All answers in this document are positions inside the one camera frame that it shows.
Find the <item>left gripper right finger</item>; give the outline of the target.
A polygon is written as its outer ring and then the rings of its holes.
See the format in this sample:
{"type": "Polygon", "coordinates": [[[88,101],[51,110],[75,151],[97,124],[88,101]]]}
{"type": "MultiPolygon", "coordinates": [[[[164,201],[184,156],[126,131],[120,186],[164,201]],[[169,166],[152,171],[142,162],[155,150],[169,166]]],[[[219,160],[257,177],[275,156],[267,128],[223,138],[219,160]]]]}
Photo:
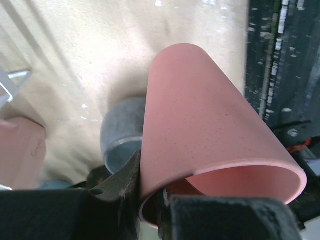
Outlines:
{"type": "Polygon", "coordinates": [[[157,195],[163,240],[300,240],[291,210],[273,198],[157,195]]]}

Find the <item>grey glazed mug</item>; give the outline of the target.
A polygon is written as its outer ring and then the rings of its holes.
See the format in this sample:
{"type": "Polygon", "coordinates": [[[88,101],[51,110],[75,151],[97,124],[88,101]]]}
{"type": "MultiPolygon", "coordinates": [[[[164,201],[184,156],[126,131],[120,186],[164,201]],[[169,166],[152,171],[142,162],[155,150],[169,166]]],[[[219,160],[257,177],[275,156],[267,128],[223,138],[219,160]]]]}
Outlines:
{"type": "Polygon", "coordinates": [[[100,149],[112,175],[142,148],[145,107],[145,96],[129,97],[116,103],[102,121],[100,149]]]}

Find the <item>pink faceted mug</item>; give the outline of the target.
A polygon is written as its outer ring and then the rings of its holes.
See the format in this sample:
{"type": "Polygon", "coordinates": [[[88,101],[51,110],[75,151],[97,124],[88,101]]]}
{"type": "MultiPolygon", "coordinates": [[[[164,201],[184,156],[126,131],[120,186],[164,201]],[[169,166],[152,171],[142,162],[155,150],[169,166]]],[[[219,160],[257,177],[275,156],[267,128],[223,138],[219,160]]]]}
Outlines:
{"type": "Polygon", "coordinates": [[[46,156],[45,129],[24,117],[0,121],[0,184],[13,190],[37,186],[46,156]]]}

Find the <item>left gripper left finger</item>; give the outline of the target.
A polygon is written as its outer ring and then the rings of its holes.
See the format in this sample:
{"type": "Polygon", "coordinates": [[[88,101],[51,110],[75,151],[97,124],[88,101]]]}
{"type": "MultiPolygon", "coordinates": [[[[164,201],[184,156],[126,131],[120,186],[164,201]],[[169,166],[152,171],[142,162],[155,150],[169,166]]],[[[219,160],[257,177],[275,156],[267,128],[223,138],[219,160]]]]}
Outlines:
{"type": "Polygon", "coordinates": [[[3,240],[136,240],[141,153],[92,189],[3,190],[3,240]]]}

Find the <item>light blue mug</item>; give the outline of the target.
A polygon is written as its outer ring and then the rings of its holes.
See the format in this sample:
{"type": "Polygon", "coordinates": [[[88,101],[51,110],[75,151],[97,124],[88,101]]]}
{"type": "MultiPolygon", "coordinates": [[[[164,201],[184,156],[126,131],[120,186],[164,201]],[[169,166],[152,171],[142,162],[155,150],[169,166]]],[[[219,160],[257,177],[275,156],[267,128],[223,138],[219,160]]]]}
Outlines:
{"type": "Polygon", "coordinates": [[[71,183],[62,180],[48,181],[38,187],[39,190],[61,190],[67,189],[72,186],[71,183]]]}

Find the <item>salmon pink tumbler cup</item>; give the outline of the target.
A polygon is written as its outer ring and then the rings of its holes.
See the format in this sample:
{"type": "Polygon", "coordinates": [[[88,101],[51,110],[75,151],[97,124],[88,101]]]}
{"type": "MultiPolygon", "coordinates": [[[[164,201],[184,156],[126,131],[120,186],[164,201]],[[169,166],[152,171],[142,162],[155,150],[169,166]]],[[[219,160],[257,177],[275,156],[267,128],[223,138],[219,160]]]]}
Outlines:
{"type": "Polygon", "coordinates": [[[140,161],[143,222],[158,227],[163,189],[289,204],[306,185],[305,171],[205,50],[180,43],[155,57],[140,161]]]}

